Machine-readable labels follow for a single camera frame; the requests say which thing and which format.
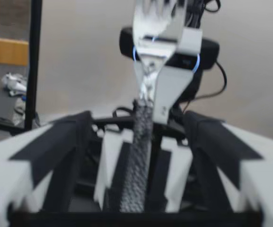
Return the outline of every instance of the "black pole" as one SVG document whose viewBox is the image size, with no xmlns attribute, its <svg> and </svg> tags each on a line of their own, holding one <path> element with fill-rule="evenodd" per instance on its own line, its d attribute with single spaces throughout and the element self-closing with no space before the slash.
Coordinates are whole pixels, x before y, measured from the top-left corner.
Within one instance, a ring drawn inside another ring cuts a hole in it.
<svg viewBox="0 0 273 227">
<path fill-rule="evenodd" d="M 32 121 L 35 118 L 37 73 L 39 60 L 39 47 L 41 36 L 43 0 L 31 1 L 31 22 L 29 40 L 29 76 L 27 85 L 26 120 L 25 130 L 32 129 Z"/>
</svg>

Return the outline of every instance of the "gray textured handle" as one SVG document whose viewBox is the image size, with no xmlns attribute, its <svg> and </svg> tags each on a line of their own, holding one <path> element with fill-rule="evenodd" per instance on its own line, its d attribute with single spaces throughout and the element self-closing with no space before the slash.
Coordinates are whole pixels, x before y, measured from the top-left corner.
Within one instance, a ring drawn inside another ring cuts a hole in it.
<svg viewBox="0 0 273 227">
<path fill-rule="evenodd" d="M 121 212 L 144 211 L 153 130 L 152 117 L 153 107 L 139 100 L 134 122 L 133 144 L 123 183 Z"/>
</svg>

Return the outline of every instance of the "white panel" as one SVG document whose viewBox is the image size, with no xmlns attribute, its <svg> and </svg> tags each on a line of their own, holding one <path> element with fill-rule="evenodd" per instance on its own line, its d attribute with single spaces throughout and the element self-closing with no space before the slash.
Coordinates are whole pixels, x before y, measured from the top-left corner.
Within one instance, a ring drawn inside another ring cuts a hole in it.
<svg viewBox="0 0 273 227">
<path fill-rule="evenodd" d="M 264 227 L 273 227 L 273 160 L 244 161 L 241 191 L 255 210 L 264 212 Z"/>
<path fill-rule="evenodd" d="M 230 205 L 234 211 L 237 211 L 239 208 L 239 203 L 240 203 L 240 192 L 234 186 L 234 184 L 231 182 L 231 180 L 229 180 L 229 178 L 227 178 L 227 176 L 224 174 L 224 172 L 221 169 L 217 168 L 217 170 L 220 175 L 220 179 L 222 181 L 222 184 L 225 188 Z"/>
<path fill-rule="evenodd" d="M 31 168 L 24 161 L 0 161 L 0 227 L 7 227 L 7 208 L 18 210 L 32 192 Z"/>
<path fill-rule="evenodd" d="M 21 135 L 8 138 L 0 141 L 0 160 L 7 160 L 22 148 L 27 146 L 30 142 L 37 137 L 43 135 L 46 131 L 51 129 L 52 125 L 46 125 L 44 127 L 25 132 Z"/>
<path fill-rule="evenodd" d="M 193 159 L 192 152 L 187 147 L 178 146 L 175 139 L 166 137 L 161 148 L 172 153 L 165 189 L 168 199 L 166 212 L 178 212 Z"/>
<path fill-rule="evenodd" d="M 94 191 L 94 201 L 99 203 L 101 209 L 104 205 L 105 189 L 110 188 L 112 184 L 123 142 L 131 143 L 132 136 L 131 130 L 106 131 L 105 133 Z"/>
<path fill-rule="evenodd" d="M 24 210 L 28 210 L 29 212 L 38 212 L 43 207 L 52 175 L 53 171 L 47 174 L 33 192 L 25 198 L 23 204 Z"/>
</svg>

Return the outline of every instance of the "black metal frame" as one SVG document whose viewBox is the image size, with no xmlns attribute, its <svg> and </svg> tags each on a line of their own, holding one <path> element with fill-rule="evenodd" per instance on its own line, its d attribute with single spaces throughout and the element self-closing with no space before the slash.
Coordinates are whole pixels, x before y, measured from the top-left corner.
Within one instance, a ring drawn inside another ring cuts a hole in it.
<svg viewBox="0 0 273 227">
<path fill-rule="evenodd" d="M 18 213 L 11 227 L 261 227 L 259 213 Z"/>
<path fill-rule="evenodd" d="M 42 20 L 43 0 L 31 1 L 30 40 L 29 40 L 29 76 L 27 84 L 26 119 L 24 128 L 10 126 L 0 122 L 0 130 L 8 131 L 11 135 L 17 135 L 32 129 L 32 122 L 35 119 L 37 73 L 39 60 L 39 46 Z"/>
<path fill-rule="evenodd" d="M 99 129 L 105 129 L 107 125 L 117 125 L 119 129 L 130 129 L 133 130 L 134 125 L 134 116 L 122 116 L 122 117 L 112 117 L 112 118 L 102 118 L 102 119 L 94 119 L 93 124 L 96 125 Z M 160 153 L 160 145 L 161 139 L 163 136 L 172 137 L 177 139 L 177 141 L 181 141 L 185 139 L 185 131 L 183 126 L 176 123 L 175 121 L 170 121 L 168 125 L 162 124 L 154 124 L 153 128 L 153 142 L 151 149 L 151 158 L 150 158 L 150 169 L 149 169 L 149 180 L 148 180 L 148 191 L 151 188 L 152 178 L 154 176 L 157 158 Z M 94 156 L 100 156 L 101 152 L 101 143 L 102 139 L 98 138 L 96 134 L 92 136 L 90 141 L 91 144 L 91 152 Z M 96 178 L 97 172 L 92 173 L 91 176 L 87 175 L 87 178 Z M 87 181 L 85 176 L 81 176 L 81 178 L 77 182 L 76 193 L 81 193 L 87 196 L 93 196 L 95 185 Z"/>
<path fill-rule="evenodd" d="M 217 167 L 239 189 L 240 162 L 262 157 L 226 129 L 220 120 L 188 111 L 184 115 L 184 126 L 207 207 L 232 212 Z"/>
<path fill-rule="evenodd" d="M 68 211 L 91 137 L 91 126 L 90 112 L 61 119 L 10 158 L 30 164 L 34 188 L 53 171 L 44 211 Z"/>
</svg>

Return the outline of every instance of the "door frame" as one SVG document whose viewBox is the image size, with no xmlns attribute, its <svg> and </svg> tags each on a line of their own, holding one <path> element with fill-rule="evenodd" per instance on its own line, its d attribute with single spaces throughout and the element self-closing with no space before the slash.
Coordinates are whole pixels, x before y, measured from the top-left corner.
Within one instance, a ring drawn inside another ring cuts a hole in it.
<svg viewBox="0 0 273 227">
<path fill-rule="evenodd" d="M 0 38 L 0 63 L 26 66 L 29 61 L 28 42 Z"/>
</svg>

